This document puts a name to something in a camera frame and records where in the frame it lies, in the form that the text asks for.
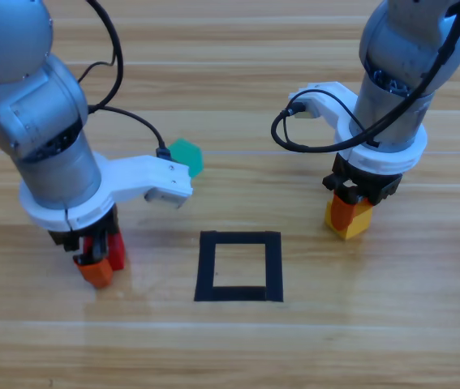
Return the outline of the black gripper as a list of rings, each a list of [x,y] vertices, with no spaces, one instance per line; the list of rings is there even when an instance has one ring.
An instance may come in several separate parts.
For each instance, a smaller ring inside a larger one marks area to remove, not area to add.
[[[111,285],[113,279],[113,269],[106,259],[112,251],[108,236],[119,232],[118,208],[115,204],[102,218],[88,227],[69,232],[49,231],[49,235],[55,245],[63,246],[66,252],[77,251],[80,248],[80,239],[85,241],[91,238],[92,245],[89,248],[84,247],[83,253],[75,255],[73,259],[84,280],[96,289],[103,289]]]
[[[333,190],[331,224],[337,231],[347,229],[355,218],[356,208],[373,207],[393,195],[402,174],[380,175],[354,167],[340,154],[333,163],[332,173],[323,178],[323,185]]]

